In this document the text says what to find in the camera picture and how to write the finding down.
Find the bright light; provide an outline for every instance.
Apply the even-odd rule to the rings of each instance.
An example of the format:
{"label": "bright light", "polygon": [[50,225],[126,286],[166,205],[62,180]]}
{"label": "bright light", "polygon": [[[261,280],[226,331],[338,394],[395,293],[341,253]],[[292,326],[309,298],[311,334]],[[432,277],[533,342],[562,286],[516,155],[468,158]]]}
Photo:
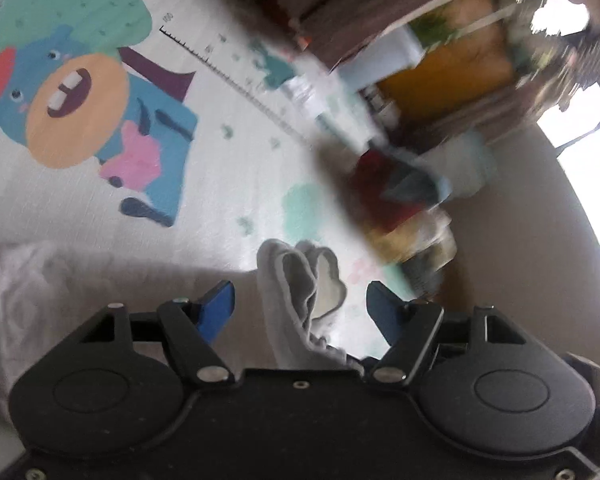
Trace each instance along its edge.
{"label": "bright light", "polygon": [[600,122],[600,86],[579,89],[567,111],[549,108],[538,121],[544,134],[556,148],[590,132]]}
{"label": "bright light", "polygon": [[569,0],[547,0],[544,7],[536,10],[531,21],[534,32],[544,30],[548,36],[580,32],[589,23],[589,11],[584,4],[572,4]]}
{"label": "bright light", "polygon": [[600,243],[600,129],[558,157]]}

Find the screw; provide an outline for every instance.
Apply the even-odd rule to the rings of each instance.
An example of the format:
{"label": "screw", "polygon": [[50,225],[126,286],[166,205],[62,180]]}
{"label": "screw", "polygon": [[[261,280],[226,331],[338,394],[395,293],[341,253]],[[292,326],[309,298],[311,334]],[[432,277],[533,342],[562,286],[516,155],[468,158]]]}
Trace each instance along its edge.
{"label": "screw", "polygon": [[576,480],[576,473],[571,469],[563,469],[555,476],[555,480]]}
{"label": "screw", "polygon": [[29,469],[24,473],[26,480],[46,480],[46,475],[40,469]]}
{"label": "screw", "polygon": [[374,372],[374,379],[384,384],[400,383],[406,378],[407,374],[400,370],[400,368],[393,368],[391,366],[378,368]]}
{"label": "screw", "polygon": [[229,370],[221,366],[205,366],[198,370],[197,375],[205,383],[221,383],[229,378]]}

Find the cartoon hippo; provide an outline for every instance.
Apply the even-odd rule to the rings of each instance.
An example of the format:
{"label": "cartoon hippo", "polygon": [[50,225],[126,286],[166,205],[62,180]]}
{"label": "cartoon hippo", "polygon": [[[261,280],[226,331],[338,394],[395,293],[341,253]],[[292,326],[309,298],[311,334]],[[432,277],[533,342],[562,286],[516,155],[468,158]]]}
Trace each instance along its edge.
{"label": "cartoon hippo", "polygon": [[71,31],[0,53],[1,129],[48,168],[96,156],[102,178],[151,202],[126,198],[123,214],[173,225],[196,115]]}

